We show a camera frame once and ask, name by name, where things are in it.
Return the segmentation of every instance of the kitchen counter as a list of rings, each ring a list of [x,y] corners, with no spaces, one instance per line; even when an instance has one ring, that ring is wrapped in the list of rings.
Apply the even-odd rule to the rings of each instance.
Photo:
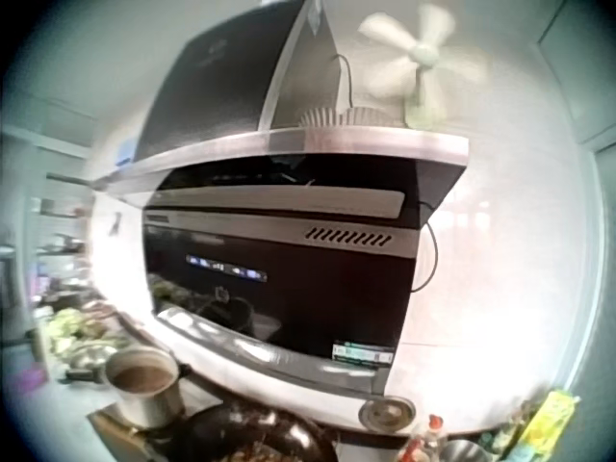
[[[88,415],[116,401],[115,393],[104,385],[57,382],[63,365],[55,359],[49,361],[50,379],[31,392],[16,390],[14,378],[32,364],[28,346],[15,346],[3,350],[3,382],[7,406],[17,416],[22,437],[30,442],[38,460],[51,462],[115,462],[88,420]],[[201,409],[220,402],[196,381],[181,381],[182,396],[189,409]],[[395,449],[377,449],[339,443],[337,452],[341,462],[390,462]]]

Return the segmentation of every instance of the cooked food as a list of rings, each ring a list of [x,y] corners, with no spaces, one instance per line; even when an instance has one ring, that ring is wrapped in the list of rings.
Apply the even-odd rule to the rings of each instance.
[[[277,450],[263,443],[255,442],[252,446],[236,450],[233,454],[220,459],[219,462],[302,462],[294,455],[282,455]]]

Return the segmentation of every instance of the black cable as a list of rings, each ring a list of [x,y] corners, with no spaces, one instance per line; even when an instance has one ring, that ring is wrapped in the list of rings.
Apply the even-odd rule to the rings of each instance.
[[[345,55],[338,54],[338,58],[343,60],[346,64],[346,75],[348,76],[348,106],[353,107],[353,79],[350,75],[350,63]]]
[[[434,212],[434,207],[432,207],[430,204],[422,201],[420,201],[420,204],[424,205],[425,207],[430,209],[430,211]],[[427,286],[434,277],[436,269],[439,266],[439,245],[436,243],[436,235],[434,234],[434,230],[432,229],[432,226],[430,226],[430,223],[426,222],[425,225],[427,226],[427,230],[430,232],[430,236],[432,237],[432,241],[434,242],[434,267],[432,268],[432,272],[430,273],[430,275],[420,287],[418,287],[417,289],[411,289],[411,294],[419,292],[421,289]]]

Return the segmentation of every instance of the ceiling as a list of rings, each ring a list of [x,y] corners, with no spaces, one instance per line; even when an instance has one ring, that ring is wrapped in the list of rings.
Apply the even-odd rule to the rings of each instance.
[[[353,11],[356,2],[325,0],[329,11]],[[495,27],[537,39],[561,0],[437,0],[455,14],[470,13]],[[8,83],[95,119],[160,86],[188,39],[259,0],[64,1],[24,43]],[[383,0],[415,9],[409,0]]]

